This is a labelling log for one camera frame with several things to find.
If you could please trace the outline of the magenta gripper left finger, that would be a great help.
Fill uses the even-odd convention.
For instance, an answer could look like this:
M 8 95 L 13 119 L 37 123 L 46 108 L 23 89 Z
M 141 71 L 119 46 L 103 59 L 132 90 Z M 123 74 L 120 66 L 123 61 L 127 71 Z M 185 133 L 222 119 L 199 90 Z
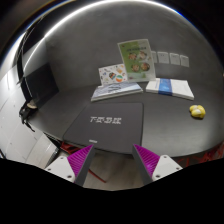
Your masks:
M 59 156 L 45 170 L 76 185 L 82 186 L 94 155 L 94 146 L 89 145 L 68 157 Z

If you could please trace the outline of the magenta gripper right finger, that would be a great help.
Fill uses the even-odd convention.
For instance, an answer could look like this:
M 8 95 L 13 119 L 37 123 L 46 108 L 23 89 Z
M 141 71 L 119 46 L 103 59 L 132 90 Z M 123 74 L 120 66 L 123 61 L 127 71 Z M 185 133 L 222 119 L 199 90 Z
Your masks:
M 168 155 L 159 156 L 136 144 L 133 145 L 132 154 L 139 168 L 144 185 L 148 185 L 182 169 Z

